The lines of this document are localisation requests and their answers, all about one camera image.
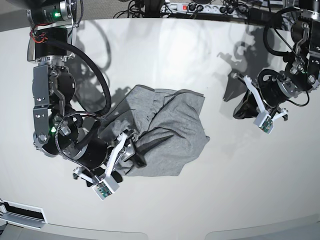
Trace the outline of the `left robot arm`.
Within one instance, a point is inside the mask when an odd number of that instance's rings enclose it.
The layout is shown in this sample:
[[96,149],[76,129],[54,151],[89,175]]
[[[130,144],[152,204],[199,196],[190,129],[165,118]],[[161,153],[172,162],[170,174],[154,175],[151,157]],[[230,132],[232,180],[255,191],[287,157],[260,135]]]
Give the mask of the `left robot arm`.
[[[270,29],[287,13],[300,12],[290,28],[293,46],[289,51],[276,51],[268,43]],[[286,63],[283,71],[263,69],[252,81],[268,114],[280,113],[280,104],[291,102],[299,94],[309,94],[320,87],[320,2],[300,0],[274,13],[263,29],[263,44],[273,56]]]

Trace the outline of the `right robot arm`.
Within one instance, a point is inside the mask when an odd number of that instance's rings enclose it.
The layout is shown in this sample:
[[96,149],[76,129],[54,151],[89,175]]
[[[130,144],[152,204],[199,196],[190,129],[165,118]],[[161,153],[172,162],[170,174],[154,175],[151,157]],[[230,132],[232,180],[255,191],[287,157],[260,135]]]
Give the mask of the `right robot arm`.
[[[76,30],[82,20],[84,4],[77,0],[37,0],[27,10],[30,21],[28,60],[33,69],[34,145],[49,157],[61,156],[77,165],[74,178],[102,189],[114,180],[118,162],[131,161],[145,167],[146,161],[136,150],[129,131],[107,143],[98,131],[111,109],[110,90],[99,67],[75,45]],[[102,109],[77,111],[71,105],[76,81],[66,62],[79,57],[93,71],[102,87]]]

